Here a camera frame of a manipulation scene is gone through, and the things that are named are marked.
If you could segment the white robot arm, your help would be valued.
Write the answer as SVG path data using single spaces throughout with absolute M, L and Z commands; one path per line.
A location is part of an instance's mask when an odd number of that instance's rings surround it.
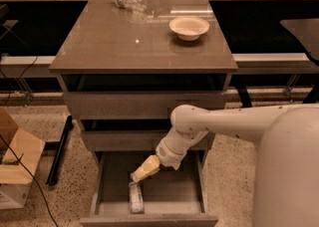
M 156 153 L 131 174 L 135 182 L 160 167 L 179 168 L 187 151 L 207 134 L 258 145 L 253 227 L 319 227 L 319 106 L 281 105 L 207 110 L 181 105 Z

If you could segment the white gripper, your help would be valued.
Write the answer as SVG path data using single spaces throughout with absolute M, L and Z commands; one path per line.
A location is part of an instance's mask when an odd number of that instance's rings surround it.
M 160 165 L 178 170 L 185 157 L 184 147 L 178 139 L 163 138 L 156 148 L 156 155 L 150 155 L 143 164 L 131 174 L 134 182 L 140 182 L 160 170 Z

